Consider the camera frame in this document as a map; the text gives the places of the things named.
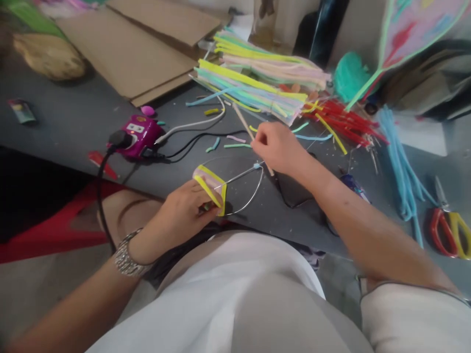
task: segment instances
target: floor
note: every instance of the floor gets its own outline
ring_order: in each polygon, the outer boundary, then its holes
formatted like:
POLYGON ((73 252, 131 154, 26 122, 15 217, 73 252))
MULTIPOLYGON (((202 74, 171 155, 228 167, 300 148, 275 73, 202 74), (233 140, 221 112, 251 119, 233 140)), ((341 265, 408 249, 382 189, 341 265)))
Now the floor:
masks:
MULTIPOLYGON (((101 245, 0 265, 0 351, 92 275, 109 254, 108 246, 101 245)), ((327 301, 360 326, 360 291, 353 263, 326 256, 317 274, 327 301)), ((142 282, 120 321, 150 303, 154 296, 153 287, 142 282)))

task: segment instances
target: sleeve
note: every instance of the sleeve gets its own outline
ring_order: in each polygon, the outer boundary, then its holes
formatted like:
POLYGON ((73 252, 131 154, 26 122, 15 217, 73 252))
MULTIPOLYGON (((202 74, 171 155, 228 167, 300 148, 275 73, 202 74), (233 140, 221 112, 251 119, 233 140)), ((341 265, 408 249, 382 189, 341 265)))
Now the sleeve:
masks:
POLYGON ((376 353, 471 352, 471 308, 452 294, 385 283, 360 306, 376 353))

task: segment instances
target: pink bead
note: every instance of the pink bead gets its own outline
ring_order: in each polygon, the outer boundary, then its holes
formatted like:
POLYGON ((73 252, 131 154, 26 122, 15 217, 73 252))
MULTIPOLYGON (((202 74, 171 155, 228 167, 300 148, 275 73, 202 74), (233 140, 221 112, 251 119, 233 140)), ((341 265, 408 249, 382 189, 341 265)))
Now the pink bead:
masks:
POLYGON ((147 116, 153 116, 156 113, 156 111, 148 105, 142 106, 141 112, 142 114, 147 115, 147 116))

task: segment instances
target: scissor handle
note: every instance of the scissor handle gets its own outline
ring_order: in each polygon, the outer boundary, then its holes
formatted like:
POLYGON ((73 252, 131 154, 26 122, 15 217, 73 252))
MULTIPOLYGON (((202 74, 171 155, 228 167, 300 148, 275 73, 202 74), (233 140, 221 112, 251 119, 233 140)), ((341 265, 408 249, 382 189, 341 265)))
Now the scissor handle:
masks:
POLYGON ((458 249, 456 246, 456 239, 453 236, 448 222, 446 221, 445 214, 441 208, 435 208, 433 212, 432 222, 430 223, 430 233, 432 234, 432 240, 435 243, 437 249, 445 256, 458 257, 458 249), (438 234, 438 222, 442 226, 443 232, 448 239, 451 251, 448 251, 444 246, 438 234))
POLYGON ((458 246, 458 257, 465 260, 471 260, 471 229, 465 223, 463 218, 461 218, 459 213, 450 212, 448 215, 450 217, 451 233, 458 246), (468 250, 466 252, 460 239, 460 226, 463 231, 462 234, 468 243, 468 250))

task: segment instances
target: silver wristwatch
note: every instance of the silver wristwatch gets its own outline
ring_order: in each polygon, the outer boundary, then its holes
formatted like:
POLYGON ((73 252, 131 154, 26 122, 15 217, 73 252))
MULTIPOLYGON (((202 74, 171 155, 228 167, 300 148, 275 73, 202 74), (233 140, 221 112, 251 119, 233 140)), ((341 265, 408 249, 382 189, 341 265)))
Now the silver wristwatch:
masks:
POLYGON ((149 265, 139 265, 129 255, 129 241, 134 238, 141 230, 142 228, 132 232, 131 234, 128 234, 123 239, 121 244, 119 244, 119 247, 114 255, 114 263, 116 264, 119 272, 121 272, 123 275, 130 277, 140 277, 149 271, 153 266, 153 263, 149 265))

